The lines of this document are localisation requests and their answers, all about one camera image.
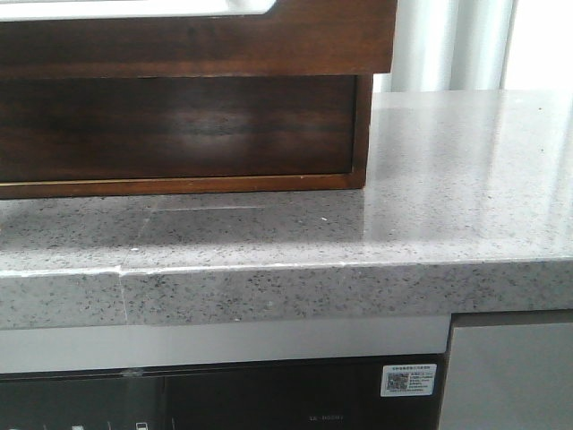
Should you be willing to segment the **grey lower cabinet door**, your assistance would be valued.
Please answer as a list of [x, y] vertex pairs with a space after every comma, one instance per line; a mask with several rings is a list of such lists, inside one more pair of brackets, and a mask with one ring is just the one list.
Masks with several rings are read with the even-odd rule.
[[570, 429], [570, 310], [453, 318], [441, 429]]

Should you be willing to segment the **black built-in appliance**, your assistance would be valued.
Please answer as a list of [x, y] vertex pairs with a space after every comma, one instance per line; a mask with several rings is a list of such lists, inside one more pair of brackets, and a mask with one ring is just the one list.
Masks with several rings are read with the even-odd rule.
[[[381, 397], [384, 366], [436, 364], [430, 396]], [[441, 354], [3, 374], [4, 429], [434, 429]]]

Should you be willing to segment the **dark wooden drawer cabinet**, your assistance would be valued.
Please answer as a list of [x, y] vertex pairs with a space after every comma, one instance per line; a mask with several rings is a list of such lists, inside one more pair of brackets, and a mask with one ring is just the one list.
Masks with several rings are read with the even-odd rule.
[[5, 199], [353, 189], [369, 75], [4, 80]]

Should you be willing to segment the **wooden top drawer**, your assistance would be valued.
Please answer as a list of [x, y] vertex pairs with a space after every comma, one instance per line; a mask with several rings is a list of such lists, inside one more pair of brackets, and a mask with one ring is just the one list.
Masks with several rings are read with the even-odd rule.
[[261, 15], [5, 22], [4, 78], [389, 71], [394, 1], [278, 1]]

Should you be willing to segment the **white QR code sticker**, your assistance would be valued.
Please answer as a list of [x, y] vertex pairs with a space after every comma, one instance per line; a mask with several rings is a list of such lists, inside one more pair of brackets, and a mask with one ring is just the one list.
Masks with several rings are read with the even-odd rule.
[[381, 397], [430, 396], [434, 391], [436, 364], [385, 365]]

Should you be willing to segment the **white window curtain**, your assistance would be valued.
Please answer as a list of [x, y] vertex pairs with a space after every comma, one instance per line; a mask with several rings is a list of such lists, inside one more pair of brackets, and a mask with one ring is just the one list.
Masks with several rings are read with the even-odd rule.
[[570, 1], [400, 1], [377, 92], [571, 90]]

